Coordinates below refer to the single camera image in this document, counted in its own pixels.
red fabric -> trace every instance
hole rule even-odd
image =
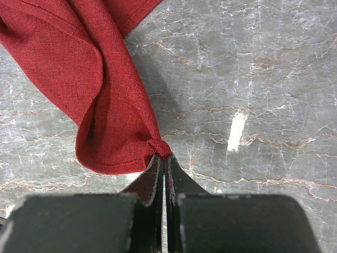
[[[171,154],[123,37],[160,0],[0,0],[0,40],[78,126],[76,155],[103,174]]]

red cloth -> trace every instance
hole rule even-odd
[[[78,126],[76,155],[103,174],[171,154],[123,37],[160,0],[0,0],[0,40]]]

fabric fold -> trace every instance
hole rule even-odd
[[[79,127],[76,156],[103,174],[166,158],[123,37],[158,0],[1,0],[0,40],[32,83]]]

gray marble countertop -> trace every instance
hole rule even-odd
[[[126,38],[162,137],[211,193],[281,193],[337,252],[337,2],[164,0]],[[0,49],[0,216],[27,194],[118,192]]]

red towel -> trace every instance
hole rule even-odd
[[[36,87],[78,126],[80,163],[103,174],[166,158],[124,44],[160,0],[0,0],[0,40]]]

